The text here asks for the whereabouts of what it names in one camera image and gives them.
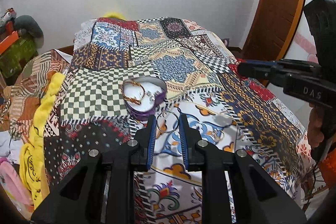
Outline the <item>person's right hand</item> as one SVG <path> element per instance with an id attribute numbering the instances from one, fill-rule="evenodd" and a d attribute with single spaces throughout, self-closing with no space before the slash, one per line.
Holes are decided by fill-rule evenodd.
<path id="1" fill-rule="evenodd" d="M 307 128 L 307 139 L 311 148 L 316 148 L 324 140 L 324 134 L 321 132 L 321 127 L 323 124 L 325 110 L 312 103 L 310 103 L 309 106 L 311 107 L 311 111 Z"/>

